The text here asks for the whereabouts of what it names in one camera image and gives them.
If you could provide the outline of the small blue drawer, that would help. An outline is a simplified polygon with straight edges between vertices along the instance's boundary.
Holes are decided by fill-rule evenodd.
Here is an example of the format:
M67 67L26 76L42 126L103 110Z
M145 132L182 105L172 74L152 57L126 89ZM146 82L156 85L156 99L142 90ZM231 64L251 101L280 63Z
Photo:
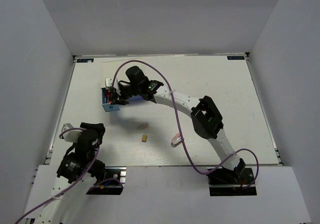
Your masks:
M105 112L113 112L113 111L119 111L118 105L111 105L106 101L106 91L108 91L106 88L101 88L101 94L102 94L102 107Z

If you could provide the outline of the pink cap highlighter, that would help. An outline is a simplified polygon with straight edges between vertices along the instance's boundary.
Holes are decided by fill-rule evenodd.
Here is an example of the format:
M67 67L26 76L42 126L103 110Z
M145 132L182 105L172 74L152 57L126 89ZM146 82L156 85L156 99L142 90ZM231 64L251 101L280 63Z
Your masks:
M110 96L110 92L106 91L105 96L106 96L106 101L109 102L110 101L110 99L109 99L110 98L109 97Z

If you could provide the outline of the pink white mini stapler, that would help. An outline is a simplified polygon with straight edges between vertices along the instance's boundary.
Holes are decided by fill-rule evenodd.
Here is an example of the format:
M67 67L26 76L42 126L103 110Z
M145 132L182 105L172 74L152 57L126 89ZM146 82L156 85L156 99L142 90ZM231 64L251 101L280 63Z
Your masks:
M171 140L171 146L173 148L177 147L178 145L180 145L182 142L181 136L179 133L177 133Z

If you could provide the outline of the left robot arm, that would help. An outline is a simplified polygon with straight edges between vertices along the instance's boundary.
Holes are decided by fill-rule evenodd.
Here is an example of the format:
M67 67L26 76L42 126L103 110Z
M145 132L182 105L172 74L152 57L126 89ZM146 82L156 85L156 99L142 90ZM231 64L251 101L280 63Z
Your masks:
M35 223L71 223L86 193L105 179L105 164L97 160L106 129L102 123L82 122L74 128L65 124L60 139L71 142L57 169L51 197Z

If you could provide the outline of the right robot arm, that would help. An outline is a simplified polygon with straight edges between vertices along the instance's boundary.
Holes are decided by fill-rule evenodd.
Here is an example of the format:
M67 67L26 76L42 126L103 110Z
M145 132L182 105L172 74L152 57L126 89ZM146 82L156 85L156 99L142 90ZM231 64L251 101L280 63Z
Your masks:
M223 117L211 97L195 98L175 92L168 84L149 80L138 66L128 68L125 74L128 82L119 81L116 77L105 80L112 105L126 105L129 98L140 96L146 101L169 106L184 113L191 118L195 133L214 148L222 162L227 180L238 183L243 179L246 164L226 137Z

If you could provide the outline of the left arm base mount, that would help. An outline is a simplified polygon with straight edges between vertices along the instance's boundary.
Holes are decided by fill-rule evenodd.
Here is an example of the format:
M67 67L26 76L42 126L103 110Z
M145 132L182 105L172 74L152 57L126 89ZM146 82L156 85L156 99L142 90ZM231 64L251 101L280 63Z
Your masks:
M89 189L87 195L121 195L126 181L126 167L106 167L102 177Z

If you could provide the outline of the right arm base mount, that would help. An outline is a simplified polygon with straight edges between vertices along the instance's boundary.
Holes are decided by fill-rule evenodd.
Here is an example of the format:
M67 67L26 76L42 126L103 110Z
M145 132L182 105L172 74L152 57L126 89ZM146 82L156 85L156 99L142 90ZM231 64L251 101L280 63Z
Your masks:
M256 196L256 186L253 183L254 173L251 168L245 168L238 179L225 175L225 170L219 168L207 175L210 196Z

